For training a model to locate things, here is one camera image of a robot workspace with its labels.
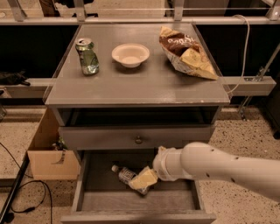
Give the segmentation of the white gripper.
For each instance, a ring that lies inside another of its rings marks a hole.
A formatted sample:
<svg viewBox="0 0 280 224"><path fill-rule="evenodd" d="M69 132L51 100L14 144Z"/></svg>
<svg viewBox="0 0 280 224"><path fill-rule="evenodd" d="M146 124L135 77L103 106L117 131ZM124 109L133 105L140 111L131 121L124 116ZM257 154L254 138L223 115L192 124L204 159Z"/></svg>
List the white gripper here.
<svg viewBox="0 0 280 224"><path fill-rule="evenodd" d="M156 184L158 177L163 181L184 179L185 172L180 161L181 153L181 149L158 147L157 155L152 162L153 169L149 166L143 168L129 181L129 186L135 190L143 189Z"/></svg>

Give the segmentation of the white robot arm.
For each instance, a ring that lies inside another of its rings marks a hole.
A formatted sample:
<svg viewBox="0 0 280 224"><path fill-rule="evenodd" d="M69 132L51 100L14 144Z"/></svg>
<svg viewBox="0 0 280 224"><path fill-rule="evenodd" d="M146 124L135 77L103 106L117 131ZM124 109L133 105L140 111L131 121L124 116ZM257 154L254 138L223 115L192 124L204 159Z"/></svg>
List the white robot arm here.
<svg viewBox="0 0 280 224"><path fill-rule="evenodd" d="M182 149L158 148L152 167L144 168L129 181L135 190L159 180L224 180L280 201L280 161L240 157L207 143L189 143Z"/></svg>

